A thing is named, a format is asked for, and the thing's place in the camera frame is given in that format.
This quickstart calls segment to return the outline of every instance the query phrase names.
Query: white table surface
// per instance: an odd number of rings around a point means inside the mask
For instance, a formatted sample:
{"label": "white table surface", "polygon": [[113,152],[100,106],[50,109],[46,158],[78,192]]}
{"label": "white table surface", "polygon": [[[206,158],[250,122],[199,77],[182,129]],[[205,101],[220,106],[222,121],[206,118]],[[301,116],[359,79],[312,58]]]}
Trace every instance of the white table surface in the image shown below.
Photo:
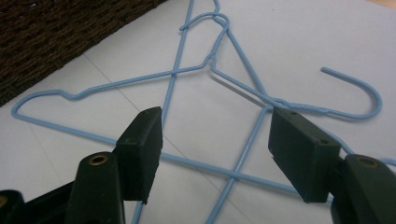
{"label": "white table surface", "polygon": [[[0,107],[0,189],[17,189],[30,201],[72,181],[84,157],[111,151],[113,146],[16,120],[10,109],[35,91],[78,93],[171,70],[188,3],[168,0]],[[319,69],[328,66],[373,85],[384,102],[373,119],[304,115],[336,133],[356,153],[396,159],[396,10],[363,0],[229,0],[220,5],[272,96],[362,114],[372,108],[370,96]],[[213,9],[211,1],[199,0],[192,14]],[[180,67],[201,63],[219,32],[211,20],[193,25]],[[218,58],[220,70],[252,86],[229,39]],[[77,102],[37,98],[21,113],[118,139],[139,111],[163,105],[168,80],[132,84]],[[208,67],[179,75],[163,127],[163,151],[232,169],[260,110],[224,86]],[[242,172],[289,184],[267,149],[270,122],[268,116]],[[204,223],[226,179],[161,161],[141,223]],[[134,203],[126,203],[125,209],[129,222]],[[319,224],[332,219],[329,205],[305,204],[298,197],[237,182],[216,223]]]}

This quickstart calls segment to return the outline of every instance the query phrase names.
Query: wire hanger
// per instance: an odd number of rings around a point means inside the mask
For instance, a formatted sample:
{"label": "wire hanger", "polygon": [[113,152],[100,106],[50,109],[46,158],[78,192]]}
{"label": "wire hanger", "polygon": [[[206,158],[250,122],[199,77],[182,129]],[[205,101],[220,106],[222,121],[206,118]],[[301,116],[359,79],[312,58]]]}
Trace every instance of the wire hanger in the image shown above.
{"label": "wire hanger", "polygon": [[[43,119],[36,119],[36,118],[29,117],[29,116],[25,116],[25,115],[19,114],[18,111],[21,108],[21,106],[23,106],[25,103],[27,103],[28,101],[30,101],[36,97],[60,95],[64,99],[67,99],[69,101],[74,101],[74,100],[83,99],[83,98],[85,98],[89,95],[92,95],[94,93],[97,93],[99,91],[105,91],[105,90],[117,88],[119,86],[129,85],[129,84],[132,84],[135,82],[169,76],[170,77],[169,86],[168,86],[168,90],[165,95],[165,100],[164,100],[164,104],[163,104],[162,119],[163,119],[163,125],[164,125],[164,123],[166,121],[168,108],[169,108],[169,105],[171,102],[173,89],[175,87],[175,83],[177,80],[177,75],[180,75],[183,73],[189,73],[191,71],[201,70],[204,67],[206,67],[209,64],[209,62],[211,62],[210,68],[211,68],[211,71],[213,72],[213,74],[232,83],[236,87],[243,89],[244,91],[247,91],[247,92],[257,96],[266,104],[262,108],[262,111],[257,118],[257,121],[250,133],[250,136],[246,141],[245,147],[243,148],[243,150],[241,152],[241,156],[239,157],[235,167],[232,170],[227,170],[227,169],[224,169],[224,168],[221,168],[218,166],[214,166],[211,164],[206,164],[203,162],[193,161],[193,160],[189,160],[187,158],[170,155],[170,154],[167,154],[164,152],[161,155],[162,160],[195,167],[200,170],[215,172],[220,175],[226,175],[229,177],[227,184],[226,184],[225,188],[223,189],[223,191],[221,192],[219,199],[216,202],[206,223],[213,223],[215,221],[216,216],[218,215],[219,210],[223,206],[223,204],[228,196],[228,193],[230,192],[230,189],[232,188],[233,183],[236,179],[243,180],[243,181],[250,182],[250,183],[255,183],[255,184],[258,184],[261,186],[265,186],[267,188],[278,189],[281,191],[292,192],[292,193],[297,194],[297,191],[291,186],[276,183],[276,182],[268,180],[268,179],[262,179],[262,178],[259,178],[256,176],[245,175],[245,174],[240,173],[240,169],[243,166],[245,158],[247,157],[247,155],[251,149],[251,146],[255,140],[255,137],[257,136],[258,130],[262,126],[262,121],[263,121],[264,117],[273,110],[274,106],[281,106],[281,107],[286,107],[286,108],[293,109],[293,110],[299,110],[302,112],[314,113],[314,114],[319,114],[319,115],[329,116],[329,117],[336,116],[336,117],[341,117],[341,118],[345,118],[345,119],[357,119],[357,120],[369,119],[369,118],[374,117],[375,115],[377,115],[380,112],[380,110],[382,108],[381,97],[380,97],[379,93],[368,83],[366,83],[362,80],[359,80],[357,78],[350,77],[346,74],[334,71],[327,67],[321,68],[321,72],[323,72],[324,74],[339,78],[343,81],[346,81],[346,82],[348,82],[352,85],[355,85],[355,86],[363,89],[364,91],[368,92],[372,96],[372,99],[373,99],[373,102],[375,105],[374,108],[372,109],[372,111],[370,111],[366,114],[357,115],[357,114],[350,114],[347,112],[338,111],[338,110],[334,110],[334,109],[330,109],[330,108],[318,107],[318,106],[314,106],[314,105],[303,105],[303,104],[297,104],[297,103],[290,103],[284,99],[272,97],[265,91],[265,88],[262,85],[262,83],[260,82],[260,79],[259,79],[257,73],[254,71],[253,66],[250,64],[248,57],[246,56],[246,54],[244,53],[244,51],[238,44],[232,31],[230,30],[230,20],[228,19],[228,17],[226,15],[219,13],[219,10],[220,10],[219,1],[213,0],[213,2],[215,5],[215,9],[213,12],[206,12],[206,13],[200,14],[200,15],[196,16],[195,18],[191,19],[191,12],[192,12],[194,1],[193,0],[190,1],[185,23],[184,23],[184,25],[182,25],[180,27],[180,31],[182,32],[182,35],[180,38],[180,42],[179,42],[179,46],[178,46],[178,50],[177,50],[177,56],[176,56],[174,67],[172,70],[154,73],[154,74],[150,74],[150,75],[145,75],[142,77],[128,78],[125,80],[111,82],[111,83],[104,84],[104,85],[94,86],[94,87],[88,88],[87,90],[82,91],[77,94],[71,94],[71,93],[69,93],[67,91],[63,91],[63,90],[35,92],[35,93],[29,94],[29,95],[23,97],[19,102],[17,102],[13,106],[13,108],[11,109],[12,116],[16,119],[21,119],[21,120],[31,122],[31,123],[34,123],[34,124],[37,124],[40,126],[48,127],[48,128],[54,129],[54,130],[62,131],[65,133],[71,133],[71,134],[74,134],[77,136],[82,136],[82,137],[85,137],[85,138],[88,138],[88,139],[91,139],[94,141],[106,143],[109,145],[115,145],[117,140],[107,138],[105,136],[101,136],[101,135],[94,134],[94,133],[83,132],[78,129],[66,127],[66,126],[59,125],[59,124],[56,124],[53,122],[45,121]],[[182,55],[182,52],[183,52],[183,49],[185,46],[185,41],[187,38],[187,32],[193,23],[198,22],[201,18],[204,18],[204,17],[212,18],[212,20],[214,22],[216,22],[217,24],[219,24],[222,27],[222,30],[219,33],[217,39],[215,40],[212,50],[209,52],[209,54],[207,54],[205,56],[205,58],[201,64],[198,64],[195,66],[190,66],[190,67],[179,68],[180,61],[181,61],[181,55]],[[247,73],[253,79],[255,88],[249,87],[248,85],[238,81],[237,79],[230,77],[229,75],[221,72],[216,67],[218,49],[219,49],[219,46],[220,46],[221,41],[224,36],[227,36],[233,43],[233,46],[234,46],[236,52],[238,53],[239,57],[241,58],[242,63],[244,64],[244,66],[247,69]],[[338,136],[336,136],[333,133],[330,133],[330,132],[327,132],[327,133],[330,134],[334,139],[336,139],[341,144],[342,149],[347,154],[353,153],[353,151],[347,146],[347,144],[341,138],[339,138]],[[381,161],[386,164],[396,166],[396,160],[385,158],[385,159],[382,159]],[[134,210],[134,217],[133,217],[132,223],[138,223],[142,209],[143,209],[143,204],[137,203],[136,208]]]}

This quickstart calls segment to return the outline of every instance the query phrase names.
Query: woven surface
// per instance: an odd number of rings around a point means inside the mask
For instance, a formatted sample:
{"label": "woven surface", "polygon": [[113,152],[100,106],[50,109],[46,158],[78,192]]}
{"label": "woven surface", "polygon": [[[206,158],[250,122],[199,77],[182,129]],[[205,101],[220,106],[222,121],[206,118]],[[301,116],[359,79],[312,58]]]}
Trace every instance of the woven surface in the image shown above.
{"label": "woven surface", "polygon": [[0,106],[164,0],[0,0]]}

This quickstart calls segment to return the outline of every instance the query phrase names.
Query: wicker basket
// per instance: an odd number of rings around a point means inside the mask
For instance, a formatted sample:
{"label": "wicker basket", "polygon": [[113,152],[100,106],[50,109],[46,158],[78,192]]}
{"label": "wicker basket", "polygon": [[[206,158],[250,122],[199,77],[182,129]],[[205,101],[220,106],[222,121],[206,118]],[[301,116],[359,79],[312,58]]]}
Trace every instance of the wicker basket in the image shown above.
{"label": "wicker basket", "polygon": [[0,0],[0,106],[164,0]]}

